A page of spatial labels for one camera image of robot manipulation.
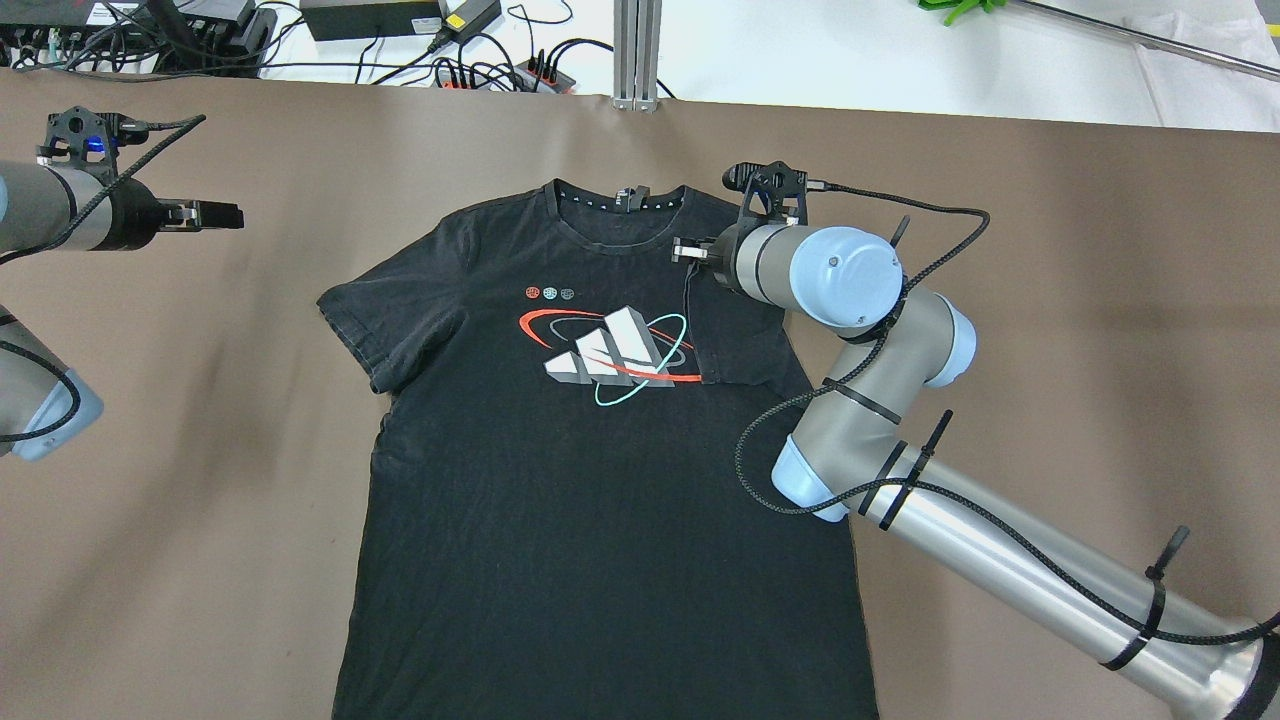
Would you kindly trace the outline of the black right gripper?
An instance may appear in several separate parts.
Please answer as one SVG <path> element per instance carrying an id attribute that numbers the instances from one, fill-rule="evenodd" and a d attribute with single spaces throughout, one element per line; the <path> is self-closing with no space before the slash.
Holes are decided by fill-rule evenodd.
<path id="1" fill-rule="evenodd" d="M 722 288 L 744 293 L 737 273 L 737 255 L 741 240 L 737 234 L 712 238 L 673 238 L 673 261 L 692 264 L 696 272 L 709 274 Z"/>

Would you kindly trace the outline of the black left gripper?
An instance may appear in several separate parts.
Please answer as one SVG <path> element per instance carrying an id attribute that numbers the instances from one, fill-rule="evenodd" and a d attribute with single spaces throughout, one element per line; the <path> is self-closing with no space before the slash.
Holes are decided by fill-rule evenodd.
<path id="1" fill-rule="evenodd" d="M 124 179 L 111 192 L 111 250 L 133 251 L 145 247 L 163 232 L 200 232 L 244 228 L 244 214 L 233 202 L 157 199 L 136 179 Z"/>

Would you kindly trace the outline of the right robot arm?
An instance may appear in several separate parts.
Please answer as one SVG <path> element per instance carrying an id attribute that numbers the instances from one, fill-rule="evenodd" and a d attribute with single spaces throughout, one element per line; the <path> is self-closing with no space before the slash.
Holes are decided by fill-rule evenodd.
<path id="1" fill-rule="evenodd" d="M 1161 629 L 1226 635 L 1277 611 L 1277 295 L 1260 263 L 1211 261 L 1178 241 L 1002 247 L 987 236 L 909 295 L 872 364 L 829 348 L 785 256 L 751 252 L 749 296 L 790 310 L 823 389 L 787 424 L 783 492 L 844 495 L 868 550 L 888 532 L 1093 664 L 1140 634 L 1146 569 L 1189 532 L 1164 575 Z M 774 288 L 786 283 L 786 291 Z M 820 324 L 810 327 L 810 320 Z"/>

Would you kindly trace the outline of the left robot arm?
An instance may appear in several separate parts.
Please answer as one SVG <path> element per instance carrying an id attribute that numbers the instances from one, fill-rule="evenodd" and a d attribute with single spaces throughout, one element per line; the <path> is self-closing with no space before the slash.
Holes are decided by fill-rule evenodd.
<path id="1" fill-rule="evenodd" d="M 3 251 L 51 243 L 106 184 L 82 169 L 4 161 Z M 233 202 L 164 199 L 125 179 L 72 231 L 63 249 L 132 251 L 163 232 L 243 227 L 244 214 Z M 102 400 L 8 307 L 1 341 L 1 452 L 37 462 L 93 424 Z"/>

